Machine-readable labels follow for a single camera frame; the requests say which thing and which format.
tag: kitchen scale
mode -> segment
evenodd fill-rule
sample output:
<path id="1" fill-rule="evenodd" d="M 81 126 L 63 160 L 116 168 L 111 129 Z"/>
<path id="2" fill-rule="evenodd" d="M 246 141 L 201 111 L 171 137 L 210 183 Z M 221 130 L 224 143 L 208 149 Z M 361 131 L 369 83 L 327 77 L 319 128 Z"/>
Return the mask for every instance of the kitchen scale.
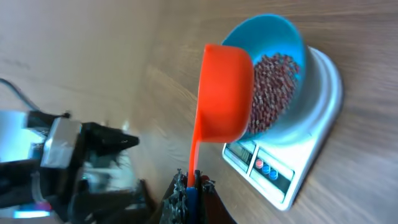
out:
<path id="1" fill-rule="evenodd" d="M 279 210 L 288 210 L 343 102 L 328 56 L 312 47 L 296 104 L 264 135 L 224 145 L 223 158 Z"/>

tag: red button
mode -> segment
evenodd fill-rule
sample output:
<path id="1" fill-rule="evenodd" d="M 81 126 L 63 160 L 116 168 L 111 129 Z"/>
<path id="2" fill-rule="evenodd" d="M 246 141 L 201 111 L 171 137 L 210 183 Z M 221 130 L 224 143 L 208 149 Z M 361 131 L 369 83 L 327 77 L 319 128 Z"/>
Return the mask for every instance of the red button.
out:
<path id="1" fill-rule="evenodd" d="M 257 169 L 261 169 L 264 165 L 264 162 L 262 161 L 262 159 L 258 159 L 256 160 L 256 167 Z"/>

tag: orange measuring cup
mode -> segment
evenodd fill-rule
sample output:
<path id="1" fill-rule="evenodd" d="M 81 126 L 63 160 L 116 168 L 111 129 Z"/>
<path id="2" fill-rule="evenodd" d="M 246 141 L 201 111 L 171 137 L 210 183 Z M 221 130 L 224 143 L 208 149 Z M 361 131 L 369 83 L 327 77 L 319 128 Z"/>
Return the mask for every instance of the orange measuring cup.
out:
<path id="1" fill-rule="evenodd" d="M 225 45 L 205 46 L 187 187 L 195 183 L 200 142 L 233 142 L 244 134 L 253 85 L 253 64 L 246 51 Z"/>

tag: wood grain surface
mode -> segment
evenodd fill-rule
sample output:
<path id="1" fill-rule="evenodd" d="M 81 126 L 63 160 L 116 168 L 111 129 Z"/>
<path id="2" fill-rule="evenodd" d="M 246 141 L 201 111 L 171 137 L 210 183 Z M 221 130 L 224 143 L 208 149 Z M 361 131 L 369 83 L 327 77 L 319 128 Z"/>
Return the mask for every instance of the wood grain surface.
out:
<path id="1" fill-rule="evenodd" d="M 227 165 L 220 144 L 201 145 L 198 168 L 238 223 L 398 223 L 397 1 L 166 1 L 134 100 L 138 176 L 161 197 L 187 168 L 203 46 L 262 13 L 287 17 L 332 58 L 345 84 L 342 112 L 288 212 Z"/>
<path id="2" fill-rule="evenodd" d="M 0 73 L 49 112 L 128 120 L 141 138 L 134 170 L 160 199 L 188 167 L 204 45 L 262 13 L 290 19 L 336 63 L 342 112 L 288 212 L 222 160 L 221 144 L 201 145 L 198 168 L 238 223 L 398 223 L 395 0 L 0 0 Z M 20 109 L 10 95 L 2 108 Z"/>

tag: bowl rim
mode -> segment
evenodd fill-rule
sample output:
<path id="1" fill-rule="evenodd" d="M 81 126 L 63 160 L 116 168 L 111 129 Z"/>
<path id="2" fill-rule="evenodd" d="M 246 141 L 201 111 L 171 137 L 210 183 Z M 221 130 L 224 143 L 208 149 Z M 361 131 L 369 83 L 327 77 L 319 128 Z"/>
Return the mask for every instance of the bowl rim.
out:
<path id="1" fill-rule="evenodd" d="M 302 37 L 300 31 L 296 28 L 296 26 L 295 26 L 292 22 L 290 22 L 290 21 L 289 21 L 286 17 L 284 17 L 284 16 L 281 16 L 281 15 L 278 15 L 278 14 L 272 14 L 272 13 L 259 14 L 259 15 L 250 17 L 250 18 L 248 18 L 248 19 L 245 19 L 245 20 L 242 21 L 240 24 L 236 25 L 236 26 L 234 27 L 234 29 L 232 29 L 231 32 L 229 32 L 229 34 L 225 37 L 225 39 L 221 42 L 221 44 L 224 45 L 225 41 L 226 41 L 227 39 L 229 39 L 229 38 L 231 37 L 231 35 L 232 35 L 237 29 L 239 29 L 241 26 L 243 26 L 245 23 L 247 23 L 247 22 L 249 22 L 249 21 L 251 21 L 251 20 L 258 19 L 258 18 L 260 18 L 260 17 L 275 17 L 275 18 L 278 18 L 278 19 L 284 21 L 284 22 L 285 22 L 287 25 L 289 25 L 289 27 L 296 33 L 296 35 L 298 36 L 298 38 L 300 39 L 300 41 L 301 41 L 301 43 L 302 43 L 302 46 L 305 45 L 305 44 L 304 44 L 303 37 Z"/>

